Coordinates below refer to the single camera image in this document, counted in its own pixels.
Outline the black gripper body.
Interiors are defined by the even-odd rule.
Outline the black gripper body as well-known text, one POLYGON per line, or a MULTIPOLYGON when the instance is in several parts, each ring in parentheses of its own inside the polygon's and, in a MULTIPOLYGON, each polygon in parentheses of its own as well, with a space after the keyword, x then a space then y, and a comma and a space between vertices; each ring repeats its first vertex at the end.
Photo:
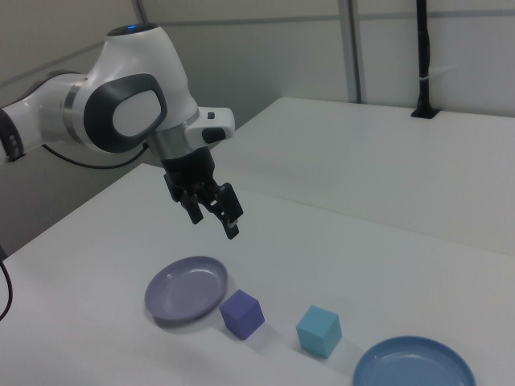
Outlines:
POLYGON ((184 192, 189 197, 199 195, 205 199, 215 195, 215 163, 208 147, 201 147, 183 157, 163 159, 161 163, 172 199, 181 199, 184 192))

